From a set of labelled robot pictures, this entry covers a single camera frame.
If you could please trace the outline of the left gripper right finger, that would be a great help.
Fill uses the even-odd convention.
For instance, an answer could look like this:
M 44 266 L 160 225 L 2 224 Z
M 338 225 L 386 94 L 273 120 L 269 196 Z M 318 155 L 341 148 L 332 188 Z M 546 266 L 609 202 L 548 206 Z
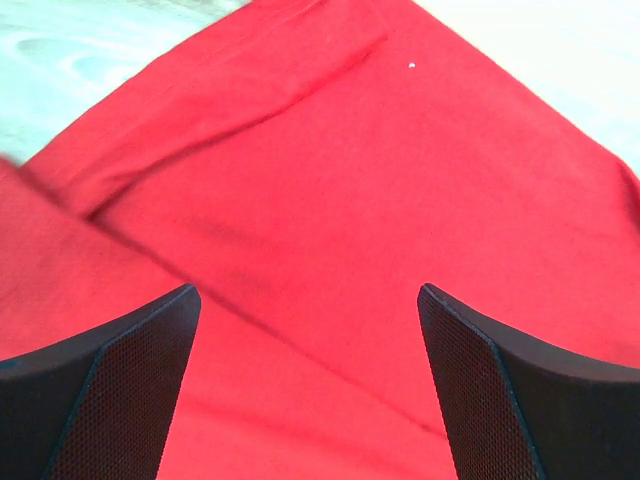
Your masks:
M 458 478 L 638 478 L 637 369 L 541 341 L 432 284 L 417 303 Z

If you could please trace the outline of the red t shirt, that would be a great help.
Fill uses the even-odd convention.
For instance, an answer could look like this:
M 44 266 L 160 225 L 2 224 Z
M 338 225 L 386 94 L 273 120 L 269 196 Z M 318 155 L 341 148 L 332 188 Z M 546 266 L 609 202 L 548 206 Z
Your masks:
M 410 1 L 255 1 L 1 166 L 1 353 L 184 283 L 163 479 L 451 479 L 432 283 L 639 363 L 639 182 Z

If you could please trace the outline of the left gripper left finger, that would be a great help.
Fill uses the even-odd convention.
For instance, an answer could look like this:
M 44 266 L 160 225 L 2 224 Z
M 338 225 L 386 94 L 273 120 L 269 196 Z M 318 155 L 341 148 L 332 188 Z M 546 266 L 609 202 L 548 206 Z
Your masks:
M 200 311 L 183 285 L 2 361 L 2 478 L 156 478 Z

